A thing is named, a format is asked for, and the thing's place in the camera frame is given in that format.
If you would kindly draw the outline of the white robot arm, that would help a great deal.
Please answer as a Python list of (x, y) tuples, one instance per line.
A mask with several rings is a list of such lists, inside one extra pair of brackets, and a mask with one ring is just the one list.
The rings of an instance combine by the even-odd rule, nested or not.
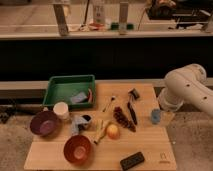
[(165, 87), (158, 96), (158, 103), (165, 111), (178, 111), (185, 101), (213, 116), (213, 90), (203, 82), (206, 70), (199, 64), (190, 64), (172, 70), (164, 77)]

